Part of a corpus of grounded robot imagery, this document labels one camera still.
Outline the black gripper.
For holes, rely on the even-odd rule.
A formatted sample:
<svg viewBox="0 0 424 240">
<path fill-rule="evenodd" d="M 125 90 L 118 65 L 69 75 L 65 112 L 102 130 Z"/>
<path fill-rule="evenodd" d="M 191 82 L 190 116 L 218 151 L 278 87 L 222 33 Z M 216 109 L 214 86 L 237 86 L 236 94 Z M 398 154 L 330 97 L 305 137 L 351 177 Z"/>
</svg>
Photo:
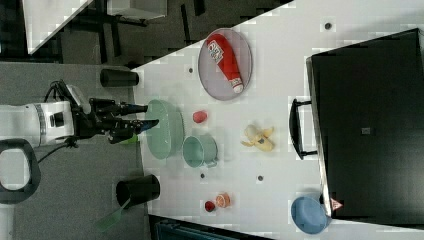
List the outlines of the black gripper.
<svg viewBox="0 0 424 240">
<path fill-rule="evenodd" d="M 131 138 L 133 135 L 147 131 L 159 123 L 158 119 L 154 119 L 122 120 L 117 124 L 117 118 L 114 116 L 117 104 L 114 100 L 90 98 L 88 113 L 85 113 L 82 105 L 78 105 L 75 100 L 70 101 L 70 106 L 74 127 L 71 140 L 74 142 L 92 138 L 97 134 L 105 135 L 113 128 L 115 137 Z M 118 112 L 121 116 L 126 116 L 145 113 L 147 110 L 147 105 L 120 104 Z"/>
</svg>

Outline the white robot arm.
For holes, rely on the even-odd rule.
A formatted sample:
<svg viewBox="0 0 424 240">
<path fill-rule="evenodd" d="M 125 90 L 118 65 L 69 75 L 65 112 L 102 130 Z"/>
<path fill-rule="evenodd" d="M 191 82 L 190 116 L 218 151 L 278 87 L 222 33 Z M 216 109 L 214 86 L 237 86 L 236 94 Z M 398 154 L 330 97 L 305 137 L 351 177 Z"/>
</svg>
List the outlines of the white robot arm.
<svg viewBox="0 0 424 240">
<path fill-rule="evenodd" d="M 89 100 L 84 105 L 74 100 L 1 107 L 1 157 L 9 161 L 24 158 L 28 166 L 25 185 L 10 189 L 1 186 L 1 202 L 7 205 L 30 198 L 41 182 L 40 160 L 34 150 L 54 145 L 74 147 L 78 140 L 106 134 L 111 144 L 132 138 L 156 126 L 159 121 L 126 120 L 129 114 L 145 113 L 147 106 Z"/>
</svg>

